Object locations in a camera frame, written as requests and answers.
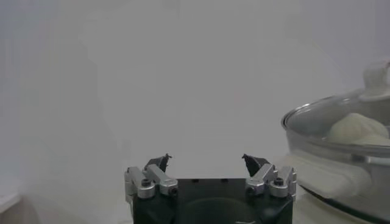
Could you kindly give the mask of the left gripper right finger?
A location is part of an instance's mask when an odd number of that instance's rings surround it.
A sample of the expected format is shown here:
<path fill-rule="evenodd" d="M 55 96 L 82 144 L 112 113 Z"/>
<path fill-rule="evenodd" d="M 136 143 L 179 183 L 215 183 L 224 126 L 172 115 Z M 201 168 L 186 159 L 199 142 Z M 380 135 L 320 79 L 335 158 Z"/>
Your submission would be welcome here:
<path fill-rule="evenodd" d="M 266 192 L 276 198 L 296 197 L 297 172 L 291 166 L 277 168 L 265 158 L 244 154 L 249 178 L 245 181 L 249 195 L 262 195 Z"/>

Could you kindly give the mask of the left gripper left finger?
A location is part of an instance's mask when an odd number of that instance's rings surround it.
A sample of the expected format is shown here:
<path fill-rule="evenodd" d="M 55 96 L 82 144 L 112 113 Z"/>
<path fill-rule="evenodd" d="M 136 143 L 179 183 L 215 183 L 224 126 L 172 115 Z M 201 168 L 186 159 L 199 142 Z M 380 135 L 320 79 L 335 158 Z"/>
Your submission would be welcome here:
<path fill-rule="evenodd" d="M 166 154 L 150 159 L 143 169 L 128 167 L 124 172 L 126 202 L 132 203 L 135 197 L 147 200 L 153 198 L 157 192 L 167 197 L 176 197 L 179 182 L 165 173 L 171 158 L 172 156 Z"/>

